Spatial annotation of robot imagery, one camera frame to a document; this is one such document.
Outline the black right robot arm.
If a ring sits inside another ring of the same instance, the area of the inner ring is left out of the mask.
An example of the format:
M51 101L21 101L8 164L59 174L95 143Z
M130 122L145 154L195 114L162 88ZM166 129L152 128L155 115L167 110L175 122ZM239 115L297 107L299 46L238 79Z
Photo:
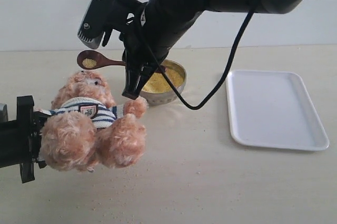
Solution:
M134 19L120 35L126 82L123 96L136 99L170 49L205 12L286 14L302 0L128 0Z

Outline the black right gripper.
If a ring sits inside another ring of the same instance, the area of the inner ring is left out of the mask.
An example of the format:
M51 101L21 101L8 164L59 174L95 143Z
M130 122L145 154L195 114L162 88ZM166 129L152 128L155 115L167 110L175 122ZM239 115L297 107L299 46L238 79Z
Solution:
M126 62L122 96L135 100L173 45L204 11L204 0L121 0L134 15L119 38Z

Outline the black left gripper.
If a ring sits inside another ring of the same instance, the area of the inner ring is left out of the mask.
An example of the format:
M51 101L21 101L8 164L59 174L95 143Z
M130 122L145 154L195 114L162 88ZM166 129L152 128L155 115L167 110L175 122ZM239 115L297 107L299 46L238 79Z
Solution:
M34 167L47 166L40 154L41 129L49 117L34 111L31 95L16 98L16 119L1 122L1 168L19 166L22 183L35 180Z

